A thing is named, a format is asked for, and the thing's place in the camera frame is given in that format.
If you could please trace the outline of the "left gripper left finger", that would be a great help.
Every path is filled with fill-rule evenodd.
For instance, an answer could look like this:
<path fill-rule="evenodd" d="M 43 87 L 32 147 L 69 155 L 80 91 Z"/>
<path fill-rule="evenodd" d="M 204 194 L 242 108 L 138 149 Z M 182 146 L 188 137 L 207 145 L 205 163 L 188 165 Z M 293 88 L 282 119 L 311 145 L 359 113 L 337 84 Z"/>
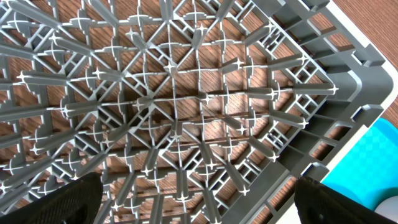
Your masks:
<path fill-rule="evenodd" d="M 93 224 L 101 206 L 103 184 L 96 172 L 1 217 L 2 224 Z"/>

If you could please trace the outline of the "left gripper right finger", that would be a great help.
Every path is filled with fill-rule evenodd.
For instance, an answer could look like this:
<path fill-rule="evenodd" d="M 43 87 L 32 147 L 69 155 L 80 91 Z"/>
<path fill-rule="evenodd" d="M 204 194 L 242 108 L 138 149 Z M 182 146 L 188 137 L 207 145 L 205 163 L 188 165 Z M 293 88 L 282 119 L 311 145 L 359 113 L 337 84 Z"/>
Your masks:
<path fill-rule="evenodd" d="M 298 179 L 294 204 L 302 224 L 394 224 L 308 176 Z"/>

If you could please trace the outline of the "large pink dinner plate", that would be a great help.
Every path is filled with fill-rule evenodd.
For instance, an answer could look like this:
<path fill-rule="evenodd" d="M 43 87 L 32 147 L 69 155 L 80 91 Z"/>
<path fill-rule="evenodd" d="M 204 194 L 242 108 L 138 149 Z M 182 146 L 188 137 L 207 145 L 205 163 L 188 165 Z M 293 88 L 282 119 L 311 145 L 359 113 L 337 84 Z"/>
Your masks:
<path fill-rule="evenodd" d="M 375 212 L 398 222 L 398 196 L 393 196 L 382 201 L 375 209 Z"/>

